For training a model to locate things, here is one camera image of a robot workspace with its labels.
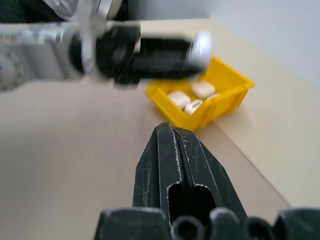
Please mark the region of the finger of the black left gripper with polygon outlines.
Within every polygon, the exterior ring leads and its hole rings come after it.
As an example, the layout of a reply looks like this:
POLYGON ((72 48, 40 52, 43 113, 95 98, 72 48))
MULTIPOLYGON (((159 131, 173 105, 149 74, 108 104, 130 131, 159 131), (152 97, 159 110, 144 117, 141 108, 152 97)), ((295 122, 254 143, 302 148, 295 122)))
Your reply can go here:
POLYGON ((193 42, 185 38, 142 37, 138 58, 169 57, 184 59, 192 46, 193 42))
POLYGON ((189 61, 180 57, 135 56, 131 59, 131 73, 141 79, 187 79, 207 69, 207 61, 189 61))

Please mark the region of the silver robot body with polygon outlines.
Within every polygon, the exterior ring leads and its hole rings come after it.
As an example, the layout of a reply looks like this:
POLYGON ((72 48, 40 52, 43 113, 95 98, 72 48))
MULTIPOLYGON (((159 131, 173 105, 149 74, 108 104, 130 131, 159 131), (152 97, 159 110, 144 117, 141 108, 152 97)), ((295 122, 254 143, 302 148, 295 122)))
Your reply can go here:
MULTIPOLYGON (((82 0, 0 0, 0 24, 66 22, 78 19, 82 0)), ((105 20, 129 19, 128 0, 88 0, 105 20)))

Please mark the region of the yellow plastic bin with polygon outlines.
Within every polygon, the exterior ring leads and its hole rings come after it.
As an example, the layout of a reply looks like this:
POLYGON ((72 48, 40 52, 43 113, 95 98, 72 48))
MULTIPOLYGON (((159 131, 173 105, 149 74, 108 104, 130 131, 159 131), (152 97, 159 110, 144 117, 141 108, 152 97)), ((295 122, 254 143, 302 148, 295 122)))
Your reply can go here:
POLYGON ((194 131, 204 128, 209 122, 224 114, 233 113, 241 105, 249 89, 254 86, 255 83, 249 78, 220 59, 211 57, 207 72, 202 73, 197 80, 153 80, 146 87, 145 95, 172 125, 194 131), (210 83, 215 87, 216 94, 210 99, 205 99, 194 113, 188 114, 169 98, 169 94, 182 91, 195 101, 198 97, 192 91, 192 84, 197 82, 210 83))

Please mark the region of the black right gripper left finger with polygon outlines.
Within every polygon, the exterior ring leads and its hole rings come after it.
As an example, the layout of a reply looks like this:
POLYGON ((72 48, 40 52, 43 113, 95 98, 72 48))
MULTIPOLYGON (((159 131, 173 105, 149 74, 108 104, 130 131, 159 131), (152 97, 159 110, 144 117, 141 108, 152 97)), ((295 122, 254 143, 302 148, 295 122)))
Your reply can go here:
POLYGON ((186 130, 156 126, 135 170, 134 208, 157 208, 167 218, 186 214, 186 130))

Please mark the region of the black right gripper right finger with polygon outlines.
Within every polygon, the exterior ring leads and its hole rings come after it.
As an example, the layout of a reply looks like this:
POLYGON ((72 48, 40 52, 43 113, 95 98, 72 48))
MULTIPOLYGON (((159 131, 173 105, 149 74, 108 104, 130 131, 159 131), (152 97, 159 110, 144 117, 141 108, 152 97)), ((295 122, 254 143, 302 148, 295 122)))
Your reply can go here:
POLYGON ((182 140, 192 183, 192 202, 201 214, 209 215, 215 208, 228 208, 237 216, 245 216, 244 207, 222 164, 189 130, 176 128, 182 140))

